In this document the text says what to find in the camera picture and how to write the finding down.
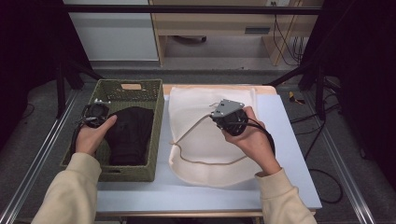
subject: black horizontal bar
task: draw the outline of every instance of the black horizontal bar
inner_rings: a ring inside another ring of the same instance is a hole
[[[334,13],[335,9],[321,7],[235,7],[235,6],[139,6],[139,5],[63,5],[43,6],[67,12],[88,13],[198,13],[198,14],[276,14],[320,15]]]

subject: person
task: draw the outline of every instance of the person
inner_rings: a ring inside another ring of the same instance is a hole
[[[250,106],[244,108],[247,116],[257,120]],[[96,184],[101,173],[95,150],[117,117],[109,118],[102,126],[81,128],[76,144],[76,153],[65,171],[57,174],[49,186],[40,209],[32,223],[93,223],[96,206]],[[317,223],[306,208],[285,171],[279,165],[265,134],[247,126],[238,136],[222,131],[227,142],[235,144],[262,171],[256,174],[260,185],[264,223]]]

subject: folded black garment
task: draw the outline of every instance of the folded black garment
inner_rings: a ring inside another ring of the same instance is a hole
[[[144,165],[154,118],[152,109],[132,106],[111,115],[117,121],[105,136],[110,146],[110,165]]]

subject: forearm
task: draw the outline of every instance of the forearm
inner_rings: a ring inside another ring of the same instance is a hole
[[[282,169],[274,175],[256,176],[261,189],[265,223],[317,223]]]
[[[93,223],[101,172],[95,158],[75,153],[66,170],[50,184],[33,223]]]

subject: black backdrop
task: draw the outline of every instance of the black backdrop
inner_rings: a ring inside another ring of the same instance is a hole
[[[350,2],[325,2],[325,7],[342,10],[319,16],[303,63],[313,57]],[[356,1],[327,44],[320,59],[325,76],[340,79],[339,100],[362,151],[376,160],[396,189],[396,1]],[[307,72],[302,83],[312,84],[315,75]]]
[[[69,15],[40,10],[42,4],[62,3],[0,1],[0,148],[21,119],[29,90],[55,79],[61,60],[73,58],[91,68]],[[80,88],[78,71],[68,68],[66,73],[69,83]]]

